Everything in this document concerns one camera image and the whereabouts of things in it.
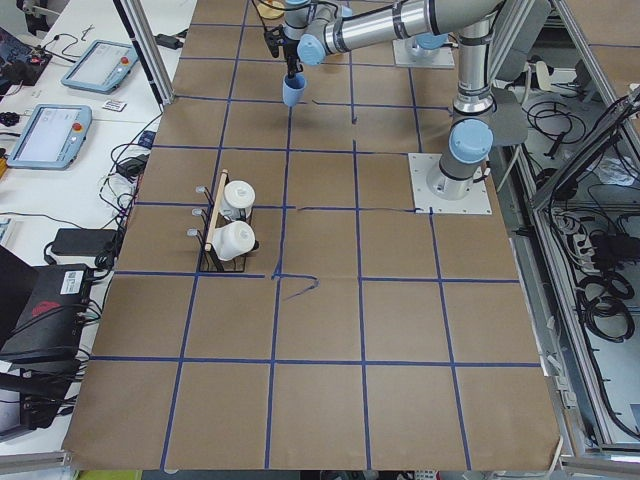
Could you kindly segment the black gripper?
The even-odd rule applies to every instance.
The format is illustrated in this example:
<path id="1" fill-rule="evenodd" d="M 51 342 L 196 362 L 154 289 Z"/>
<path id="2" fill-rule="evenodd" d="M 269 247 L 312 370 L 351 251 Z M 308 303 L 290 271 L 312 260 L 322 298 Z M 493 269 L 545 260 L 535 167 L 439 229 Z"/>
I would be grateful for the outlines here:
<path id="1" fill-rule="evenodd" d="M 303 66 L 299 60 L 297 47 L 299 42 L 297 40 L 286 37 L 283 43 L 283 53 L 287 65 L 287 79 L 294 79 L 297 74 L 303 72 Z"/>

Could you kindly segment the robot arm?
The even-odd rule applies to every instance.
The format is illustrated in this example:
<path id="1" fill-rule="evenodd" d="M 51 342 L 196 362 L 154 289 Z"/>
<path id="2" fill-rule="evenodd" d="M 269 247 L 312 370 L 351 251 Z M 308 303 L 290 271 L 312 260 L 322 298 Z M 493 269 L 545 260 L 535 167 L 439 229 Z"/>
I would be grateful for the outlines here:
<path id="1" fill-rule="evenodd" d="M 396 1 L 350 15 L 330 1 L 288 1 L 283 25 L 264 33 L 287 75 L 319 65 L 329 55 L 383 42 L 414 43 L 455 34 L 458 80 L 448 145 L 426 175 L 437 197 L 468 195 L 476 169 L 495 146 L 519 145 L 527 126 L 516 96 L 496 88 L 523 71 L 527 54 L 551 11 L 547 1 Z"/>

